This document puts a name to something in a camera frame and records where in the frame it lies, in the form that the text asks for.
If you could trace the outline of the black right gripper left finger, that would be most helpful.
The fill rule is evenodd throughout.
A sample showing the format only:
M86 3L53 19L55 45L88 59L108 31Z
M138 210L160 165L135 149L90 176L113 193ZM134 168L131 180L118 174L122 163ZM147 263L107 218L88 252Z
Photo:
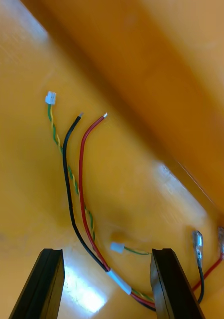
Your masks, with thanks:
M56 319L64 280L63 250L43 249L9 317L11 319Z

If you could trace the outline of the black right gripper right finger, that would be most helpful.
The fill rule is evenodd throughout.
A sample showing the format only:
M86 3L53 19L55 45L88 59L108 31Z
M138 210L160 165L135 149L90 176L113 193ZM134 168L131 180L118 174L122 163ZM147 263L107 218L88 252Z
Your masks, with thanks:
M172 249L152 250L150 282L159 319L203 319L205 316Z

